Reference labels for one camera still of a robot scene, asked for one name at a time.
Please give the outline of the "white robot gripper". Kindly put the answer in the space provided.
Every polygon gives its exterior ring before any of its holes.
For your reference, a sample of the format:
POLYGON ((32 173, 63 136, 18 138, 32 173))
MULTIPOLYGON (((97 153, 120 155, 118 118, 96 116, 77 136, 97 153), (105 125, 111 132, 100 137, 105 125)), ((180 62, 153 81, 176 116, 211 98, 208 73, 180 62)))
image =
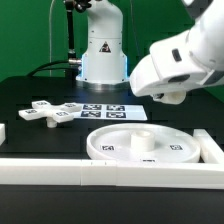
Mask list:
POLYGON ((135 96, 189 91, 199 87, 206 70, 191 57, 188 32, 155 42, 134 68, 130 86, 135 96))

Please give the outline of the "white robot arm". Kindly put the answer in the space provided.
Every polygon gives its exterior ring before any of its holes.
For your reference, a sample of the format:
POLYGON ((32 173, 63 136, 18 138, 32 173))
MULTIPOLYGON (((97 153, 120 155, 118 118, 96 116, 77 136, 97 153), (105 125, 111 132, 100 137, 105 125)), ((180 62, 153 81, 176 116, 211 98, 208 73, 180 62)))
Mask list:
POLYGON ((181 0, 195 24, 157 41, 130 76, 136 96, 162 100, 170 93, 224 84, 224 0, 181 0))

